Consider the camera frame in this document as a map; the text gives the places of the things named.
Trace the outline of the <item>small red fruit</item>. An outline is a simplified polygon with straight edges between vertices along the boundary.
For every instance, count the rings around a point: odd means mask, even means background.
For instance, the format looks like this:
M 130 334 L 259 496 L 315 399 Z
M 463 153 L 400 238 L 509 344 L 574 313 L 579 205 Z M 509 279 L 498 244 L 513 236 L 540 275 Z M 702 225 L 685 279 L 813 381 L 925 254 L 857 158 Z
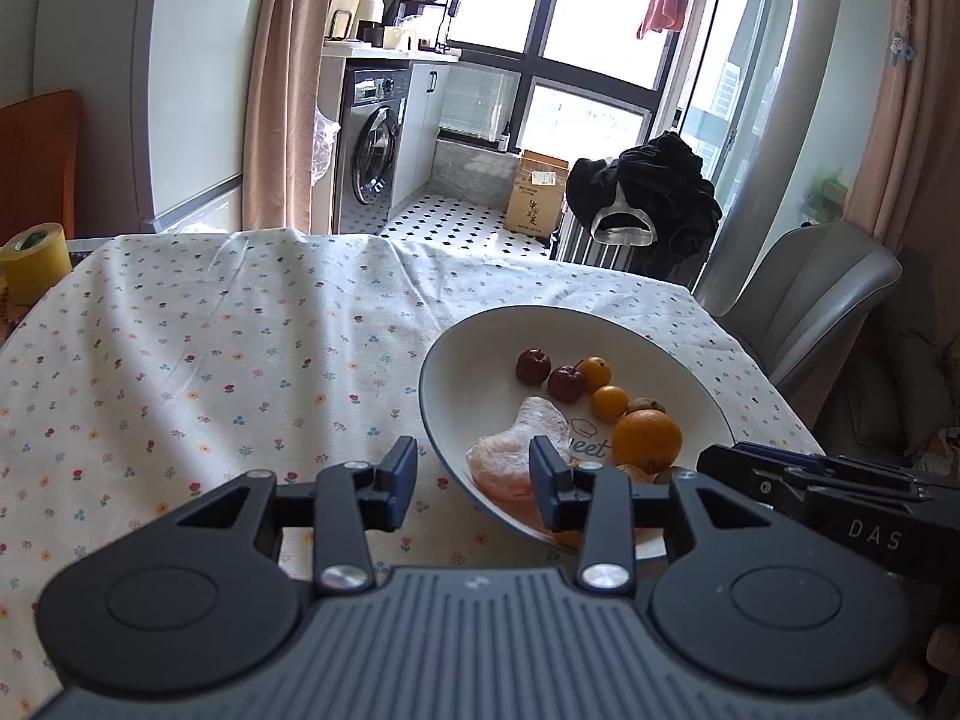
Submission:
M 550 356 L 540 348 L 527 348 L 517 356 L 514 375 L 519 382 L 530 387 L 539 387 L 551 374 Z
M 550 372 L 547 379 L 547 392 L 560 403 L 576 403 L 586 391 L 586 378 L 578 367 L 565 364 Z

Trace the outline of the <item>small mandarin orange below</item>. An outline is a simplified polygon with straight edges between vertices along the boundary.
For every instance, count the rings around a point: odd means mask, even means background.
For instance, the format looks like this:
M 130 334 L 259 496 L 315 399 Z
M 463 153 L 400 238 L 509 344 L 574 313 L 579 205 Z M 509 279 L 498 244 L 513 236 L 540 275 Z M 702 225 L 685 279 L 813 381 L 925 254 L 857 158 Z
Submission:
M 594 394 L 590 395 L 590 414 L 597 421 L 604 424 L 613 424 L 628 410 L 630 395 L 617 385 L 602 385 Z

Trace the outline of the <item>large orange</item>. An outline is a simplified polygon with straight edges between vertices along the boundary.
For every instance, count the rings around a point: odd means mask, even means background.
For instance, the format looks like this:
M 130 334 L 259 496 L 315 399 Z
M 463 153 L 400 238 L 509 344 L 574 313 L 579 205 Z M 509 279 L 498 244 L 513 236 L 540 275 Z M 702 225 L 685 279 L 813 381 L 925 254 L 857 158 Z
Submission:
M 628 413 L 613 427 L 613 461 L 631 465 L 648 475 L 669 468 L 683 447 L 680 426 L 659 410 L 638 410 Z

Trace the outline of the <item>brown longan fruit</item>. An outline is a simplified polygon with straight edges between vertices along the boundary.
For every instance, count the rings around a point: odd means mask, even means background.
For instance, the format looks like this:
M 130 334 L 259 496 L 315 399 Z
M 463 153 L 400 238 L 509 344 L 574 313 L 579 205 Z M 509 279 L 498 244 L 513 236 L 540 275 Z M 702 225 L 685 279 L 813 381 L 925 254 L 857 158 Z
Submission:
M 661 413 L 663 413 L 665 411 L 665 406 L 662 405 L 662 403 L 656 400 L 655 398 L 640 397 L 640 398 L 633 398 L 633 400 L 631 400 L 630 403 L 628 403 L 628 406 L 626 407 L 627 413 L 635 413 L 635 411 L 649 411 L 649 410 L 661 411 Z

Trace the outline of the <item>medium orange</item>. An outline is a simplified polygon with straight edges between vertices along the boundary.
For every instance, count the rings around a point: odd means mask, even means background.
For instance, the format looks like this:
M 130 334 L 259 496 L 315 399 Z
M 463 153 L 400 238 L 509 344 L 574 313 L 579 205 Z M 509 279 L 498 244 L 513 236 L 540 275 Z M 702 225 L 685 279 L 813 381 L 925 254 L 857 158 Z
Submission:
M 661 486 L 669 484 L 670 481 L 674 481 L 675 478 L 691 478 L 695 474 L 695 470 L 688 470 L 685 466 L 679 465 L 669 465 L 664 466 L 664 468 L 646 470 L 646 468 L 641 468 L 641 466 L 638 465 L 622 463 L 622 465 L 617 465 L 617 470 L 625 473 L 633 483 L 660 484 Z

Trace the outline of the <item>white kitchen cabinet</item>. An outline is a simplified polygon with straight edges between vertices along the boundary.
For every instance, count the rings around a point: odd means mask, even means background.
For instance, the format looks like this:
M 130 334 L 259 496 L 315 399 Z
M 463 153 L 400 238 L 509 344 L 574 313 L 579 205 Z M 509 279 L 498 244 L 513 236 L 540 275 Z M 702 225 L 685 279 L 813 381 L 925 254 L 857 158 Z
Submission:
M 449 70 L 451 67 L 446 64 L 415 62 L 412 65 L 395 158 L 392 211 L 397 211 L 430 182 Z

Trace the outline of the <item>white bowl with dark rim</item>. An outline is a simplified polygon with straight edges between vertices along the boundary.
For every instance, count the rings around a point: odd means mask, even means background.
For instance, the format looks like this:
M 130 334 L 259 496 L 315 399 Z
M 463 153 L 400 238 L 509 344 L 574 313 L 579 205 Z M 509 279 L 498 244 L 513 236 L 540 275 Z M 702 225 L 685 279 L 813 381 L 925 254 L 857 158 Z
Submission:
M 483 511 L 516 532 L 571 554 L 579 539 L 545 530 L 532 502 L 500 502 L 473 481 L 467 452 L 480 437 L 514 422 L 527 397 L 544 397 L 514 374 L 517 358 L 539 348 L 555 364 L 601 356 L 612 382 L 632 397 L 651 397 L 683 434 L 677 465 L 693 470 L 711 445 L 734 444 L 731 424 L 706 387 L 674 356 L 630 328 L 586 312 L 548 305 L 508 305 L 457 322 L 433 343 L 420 371 L 420 411 L 434 453 Z

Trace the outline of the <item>floral white tablecloth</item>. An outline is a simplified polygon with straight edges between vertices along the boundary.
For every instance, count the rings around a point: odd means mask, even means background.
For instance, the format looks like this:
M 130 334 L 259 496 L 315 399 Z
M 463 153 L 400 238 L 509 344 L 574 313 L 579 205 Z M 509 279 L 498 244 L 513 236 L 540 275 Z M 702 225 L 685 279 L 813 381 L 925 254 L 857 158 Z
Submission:
M 364 236 L 133 236 L 99 247 L 2 349 L 2 712 L 57 691 L 34 605 L 62 567 L 252 468 L 288 483 L 420 436 L 418 371 L 480 310 L 562 305 L 667 349 L 732 433 L 815 439 L 685 289 Z

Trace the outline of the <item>grey leather chair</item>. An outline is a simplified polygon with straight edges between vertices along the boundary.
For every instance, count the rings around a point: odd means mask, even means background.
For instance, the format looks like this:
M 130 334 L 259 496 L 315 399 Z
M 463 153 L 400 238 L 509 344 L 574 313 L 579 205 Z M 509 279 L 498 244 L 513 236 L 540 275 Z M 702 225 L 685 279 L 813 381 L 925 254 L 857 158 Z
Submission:
M 900 260 L 854 224 L 804 226 L 768 250 L 719 325 L 794 398 L 901 278 Z

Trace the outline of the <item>cardboard box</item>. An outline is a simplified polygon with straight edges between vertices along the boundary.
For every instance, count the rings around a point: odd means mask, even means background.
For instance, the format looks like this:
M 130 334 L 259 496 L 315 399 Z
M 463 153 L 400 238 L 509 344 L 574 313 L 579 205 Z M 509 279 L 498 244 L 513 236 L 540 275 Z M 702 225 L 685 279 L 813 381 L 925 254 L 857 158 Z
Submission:
M 512 183 L 505 228 L 531 238 L 550 238 L 562 211 L 568 172 L 565 160 L 524 149 Z

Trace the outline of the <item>black clothes on chair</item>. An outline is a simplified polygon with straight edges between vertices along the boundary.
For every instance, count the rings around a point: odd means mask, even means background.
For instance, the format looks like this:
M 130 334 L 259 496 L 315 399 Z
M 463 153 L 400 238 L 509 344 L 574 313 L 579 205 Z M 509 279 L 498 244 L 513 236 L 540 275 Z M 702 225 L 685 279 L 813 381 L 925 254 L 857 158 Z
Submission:
M 574 163 L 566 201 L 599 244 L 630 249 L 635 275 L 691 283 L 715 240 L 722 210 L 703 160 L 674 132 L 613 160 Z

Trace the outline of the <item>grey washing machine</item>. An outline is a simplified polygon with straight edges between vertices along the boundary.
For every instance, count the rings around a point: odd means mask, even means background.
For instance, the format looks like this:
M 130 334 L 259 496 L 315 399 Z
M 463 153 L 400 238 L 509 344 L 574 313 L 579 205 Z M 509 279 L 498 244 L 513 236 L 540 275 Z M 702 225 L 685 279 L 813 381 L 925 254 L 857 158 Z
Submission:
M 342 234 L 379 234 L 391 213 L 407 64 L 353 64 L 345 75 L 335 221 Z

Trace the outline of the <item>yellow tape roll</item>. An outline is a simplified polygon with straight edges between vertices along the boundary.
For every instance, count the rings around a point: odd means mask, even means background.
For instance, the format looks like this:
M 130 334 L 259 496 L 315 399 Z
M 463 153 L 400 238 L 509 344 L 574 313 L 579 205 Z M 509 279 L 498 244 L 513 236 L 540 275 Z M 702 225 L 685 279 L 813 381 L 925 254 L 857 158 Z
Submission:
M 36 304 L 70 271 L 67 239 L 59 223 L 36 224 L 2 247 L 2 273 L 13 304 Z

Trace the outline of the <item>pink curtain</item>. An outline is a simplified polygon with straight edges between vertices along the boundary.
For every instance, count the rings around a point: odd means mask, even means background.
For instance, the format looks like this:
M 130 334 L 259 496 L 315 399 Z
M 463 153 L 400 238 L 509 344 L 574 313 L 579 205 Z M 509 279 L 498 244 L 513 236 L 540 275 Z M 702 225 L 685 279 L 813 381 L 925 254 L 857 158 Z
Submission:
M 329 0 L 260 0 L 247 90 L 242 226 L 311 229 L 314 112 Z

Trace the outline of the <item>orange chair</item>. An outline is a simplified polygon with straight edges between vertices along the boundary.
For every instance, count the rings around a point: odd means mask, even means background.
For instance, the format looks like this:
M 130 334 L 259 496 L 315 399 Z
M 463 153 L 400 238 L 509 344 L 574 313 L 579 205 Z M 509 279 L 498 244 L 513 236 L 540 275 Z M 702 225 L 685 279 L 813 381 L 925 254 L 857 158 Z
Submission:
M 0 109 L 0 236 L 59 223 L 75 236 L 75 176 L 82 98 L 41 94 Z

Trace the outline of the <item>white refrigerator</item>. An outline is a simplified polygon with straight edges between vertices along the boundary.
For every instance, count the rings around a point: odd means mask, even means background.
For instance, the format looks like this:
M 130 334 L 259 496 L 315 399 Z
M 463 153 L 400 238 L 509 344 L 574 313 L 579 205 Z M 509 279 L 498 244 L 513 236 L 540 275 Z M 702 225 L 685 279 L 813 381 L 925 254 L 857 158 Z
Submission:
M 82 99 L 76 232 L 233 232 L 260 0 L 39 0 L 34 87 Z

